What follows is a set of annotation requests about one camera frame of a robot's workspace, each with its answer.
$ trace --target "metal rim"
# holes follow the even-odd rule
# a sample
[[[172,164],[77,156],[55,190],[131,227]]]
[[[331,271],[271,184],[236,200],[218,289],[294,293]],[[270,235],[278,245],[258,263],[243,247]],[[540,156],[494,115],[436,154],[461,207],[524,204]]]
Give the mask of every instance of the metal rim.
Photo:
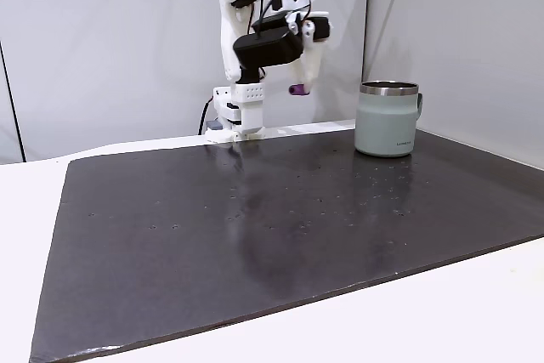
[[[412,82],[370,81],[360,84],[360,91],[363,94],[401,97],[416,95],[419,92],[419,86]]]

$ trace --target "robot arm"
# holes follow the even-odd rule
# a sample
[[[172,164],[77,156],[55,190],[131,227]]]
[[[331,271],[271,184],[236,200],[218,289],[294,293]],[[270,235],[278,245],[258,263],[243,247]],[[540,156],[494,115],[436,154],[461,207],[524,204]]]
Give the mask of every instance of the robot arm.
[[[292,64],[297,83],[290,93],[308,95],[331,33],[328,13],[312,11],[315,0],[264,0],[267,6],[252,25],[257,0],[219,1],[221,49],[230,86],[213,90],[218,120],[208,126],[207,137],[213,142],[259,139],[266,94],[261,71]]]
[[[236,7],[236,1],[239,0],[219,0],[221,8],[221,49],[224,71],[229,82],[238,82],[241,78],[240,61],[236,57],[233,45],[238,38],[247,34],[247,21],[250,19],[247,10],[245,10],[245,13],[241,13],[241,10],[247,9],[247,6],[256,0],[253,0],[253,2],[247,0],[250,2],[249,4],[241,0],[241,8]]]

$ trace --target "white table surface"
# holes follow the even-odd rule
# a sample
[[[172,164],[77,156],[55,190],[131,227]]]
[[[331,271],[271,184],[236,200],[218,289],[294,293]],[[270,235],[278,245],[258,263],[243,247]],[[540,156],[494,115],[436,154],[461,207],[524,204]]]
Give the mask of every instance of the white table surface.
[[[267,136],[352,127],[350,121],[329,122],[270,129]],[[0,166],[0,361],[28,361],[68,163],[205,143],[202,136],[161,139]],[[539,240],[98,361],[542,362],[543,334],[544,240]]]

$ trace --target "dark gray board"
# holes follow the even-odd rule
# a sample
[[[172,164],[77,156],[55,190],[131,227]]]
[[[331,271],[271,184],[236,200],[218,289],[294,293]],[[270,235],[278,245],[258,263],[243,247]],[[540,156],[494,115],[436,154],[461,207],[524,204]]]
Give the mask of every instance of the dark gray board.
[[[396,159],[353,138],[71,163],[31,362],[136,349],[544,234],[544,172],[427,133]]]

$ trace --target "gray mug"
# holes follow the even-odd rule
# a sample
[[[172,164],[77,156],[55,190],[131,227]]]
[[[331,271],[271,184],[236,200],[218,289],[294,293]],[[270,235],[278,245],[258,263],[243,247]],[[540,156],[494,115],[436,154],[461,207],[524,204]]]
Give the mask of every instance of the gray mug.
[[[373,156],[404,156],[414,150],[423,95],[409,82],[373,81],[360,85],[355,148]]]

